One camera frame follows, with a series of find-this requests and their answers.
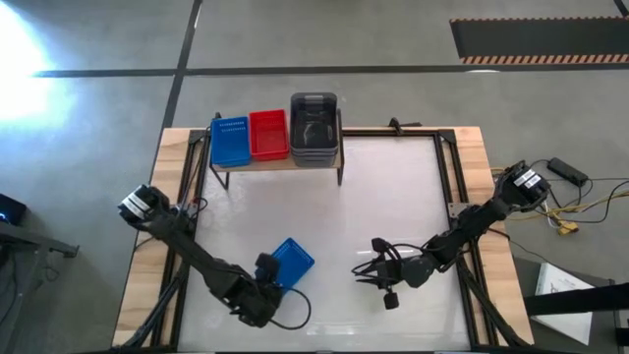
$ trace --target blue plastic basket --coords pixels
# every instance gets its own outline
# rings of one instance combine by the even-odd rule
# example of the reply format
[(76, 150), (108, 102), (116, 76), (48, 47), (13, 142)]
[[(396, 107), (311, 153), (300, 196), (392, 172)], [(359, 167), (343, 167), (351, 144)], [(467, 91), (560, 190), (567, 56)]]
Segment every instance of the blue plastic basket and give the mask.
[(235, 167), (251, 162), (247, 117), (215, 119), (210, 129), (212, 163), (221, 167)]
[(279, 261), (277, 283), (284, 288), (282, 290), (284, 294), (315, 264), (315, 260), (290, 237), (273, 252), (272, 256)]

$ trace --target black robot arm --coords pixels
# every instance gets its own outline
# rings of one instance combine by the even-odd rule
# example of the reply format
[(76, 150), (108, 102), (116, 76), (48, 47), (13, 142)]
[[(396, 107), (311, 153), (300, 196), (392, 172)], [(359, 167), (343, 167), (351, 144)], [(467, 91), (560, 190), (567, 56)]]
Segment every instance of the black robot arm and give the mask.
[(542, 176), (520, 161), (499, 176), (490, 200), (482, 206), (466, 207), (449, 231), (435, 235), (423, 246), (417, 247), (422, 252), (420, 255), (401, 258), (394, 245), (377, 238), (372, 240), (372, 247), (378, 256), (367, 264), (355, 267), (352, 272), (360, 277), (357, 281), (385, 289), (385, 307), (394, 309), (398, 300), (392, 291), (393, 285), (404, 280), (409, 286), (417, 288), (435, 270), (447, 271), (460, 259), (466, 243), (477, 242), (493, 223), (504, 220), (512, 212), (535, 209), (543, 203), (549, 189)]
[(264, 327), (279, 307), (282, 290), (275, 283), (279, 262), (260, 254), (256, 266), (264, 271), (252, 278), (238, 265), (211, 256), (192, 238), (193, 223), (185, 210), (170, 207), (154, 187), (139, 186), (118, 205), (120, 215), (140, 231), (168, 245), (183, 262), (199, 271), (209, 292), (247, 325)]

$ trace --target power adapter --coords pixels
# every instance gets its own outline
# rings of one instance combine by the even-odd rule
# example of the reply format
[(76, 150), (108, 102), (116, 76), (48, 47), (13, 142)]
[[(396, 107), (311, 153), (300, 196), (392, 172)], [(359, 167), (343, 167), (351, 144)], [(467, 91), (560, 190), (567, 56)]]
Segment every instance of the power adapter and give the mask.
[(563, 160), (557, 157), (553, 157), (548, 162), (546, 168), (577, 187), (583, 187), (583, 185), (585, 185), (586, 182), (590, 179), (588, 175), (565, 163)]

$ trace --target concrete floor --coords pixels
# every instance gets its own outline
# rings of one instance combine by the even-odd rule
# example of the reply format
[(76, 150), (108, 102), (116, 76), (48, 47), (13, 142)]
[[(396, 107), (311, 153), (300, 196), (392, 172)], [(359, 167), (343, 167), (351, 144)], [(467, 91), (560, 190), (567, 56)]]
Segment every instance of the concrete floor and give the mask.
[[(192, 3), (0, 2), (9, 48), (0, 58), (0, 193), (29, 206), (28, 227), (81, 245), (77, 259), (51, 260), (62, 275), (25, 312), (18, 352), (109, 346), (135, 240), (115, 206), (149, 178), (172, 79), (14, 74), (174, 68)], [(457, 64), (450, 18), (617, 15), (611, 0), (206, 0), (189, 67)], [(293, 92), (308, 90), (336, 92), (347, 126), (392, 116), (481, 126), (494, 166), (560, 156), (591, 177), (629, 177), (626, 71), (186, 78), (174, 126), (204, 127), (217, 110), (288, 108)], [(592, 196), (616, 183), (597, 182)], [(553, 188), (564, 202), (576, 197), (568, 184)], [(573, 236), (544, 220), (508, 230), (560, 266), (627, 281), (628, 212), (615, 202), (608, 221)]]

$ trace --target red basket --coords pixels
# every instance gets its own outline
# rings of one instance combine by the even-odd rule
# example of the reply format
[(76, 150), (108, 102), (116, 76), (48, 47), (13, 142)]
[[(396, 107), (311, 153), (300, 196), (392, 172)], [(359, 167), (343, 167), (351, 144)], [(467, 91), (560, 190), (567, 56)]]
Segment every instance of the red basket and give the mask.
[(249, 121), (254, 159), (267, 161), (288, 157), (288, 130), (283, 109), (251, 112)]

